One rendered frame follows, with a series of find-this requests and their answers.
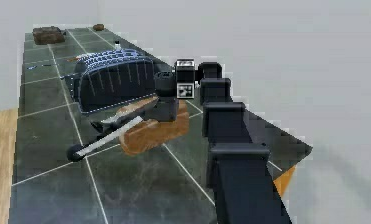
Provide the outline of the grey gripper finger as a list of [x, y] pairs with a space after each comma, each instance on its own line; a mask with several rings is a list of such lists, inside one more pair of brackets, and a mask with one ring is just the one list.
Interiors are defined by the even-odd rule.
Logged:
[[116, 130], [132, 119], [141, 117], [144, 121], [151, 118], [151, 113], [157, 105], [157, 99], [143, 99], [121, 107], [114, 115], [102, 121], [91, 121], [91, 126], [99, 133], [107, 129]]
[[143, 119], [141, 116], [135, 116], [132, 118], [121, 118], [115, 122], [111, 122], [91, 143], [71, 146], [66, 151], [66, 157], [70, 162], [78, 162], [97, 148], [100, 148], [108, 142], [120, 137], [122, 134], [125, 134], [128, 130], [142, 121]]

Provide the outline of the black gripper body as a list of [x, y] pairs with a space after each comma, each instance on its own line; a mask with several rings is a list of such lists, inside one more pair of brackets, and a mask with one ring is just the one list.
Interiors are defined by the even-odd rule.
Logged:
[[176, 78], [170, 71], [161, 71], [154, 75], [157, 101], [150, 112], [150, 117], [159, 122], [176, 120], [179, 100], [176, 93]]

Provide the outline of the dark blue dish rack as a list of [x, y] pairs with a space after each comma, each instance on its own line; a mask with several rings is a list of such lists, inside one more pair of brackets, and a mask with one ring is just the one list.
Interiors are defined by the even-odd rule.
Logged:
[[80, 112], [91, 114], [153, 95], [159, 71], [154, 58], [121, 48], [79, 55], [74, 71], [61, 79]]

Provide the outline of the green tiled kitchen counter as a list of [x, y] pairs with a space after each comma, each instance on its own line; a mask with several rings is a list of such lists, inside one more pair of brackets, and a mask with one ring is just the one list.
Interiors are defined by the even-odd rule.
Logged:
[[74, 69], [67, 59], [110, 50], [118, 38], [89, 27], [68, 30], [56, 45], [25, 36], [8, 224], [217, 224], [198, 99], [186, 103], [182, 137], [138, 156], [113, 140], [80, 162], [66, 159], [68, 147], [95, 136], [90, 120], [112, 113], [81, 114], [61, 79]]

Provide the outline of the dark brown box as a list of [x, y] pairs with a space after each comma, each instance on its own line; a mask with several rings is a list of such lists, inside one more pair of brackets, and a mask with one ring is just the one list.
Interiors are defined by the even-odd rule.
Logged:
[[66, 33], [56, 26], [34, 28], [32, 32], [36, 45], [62, 43]]

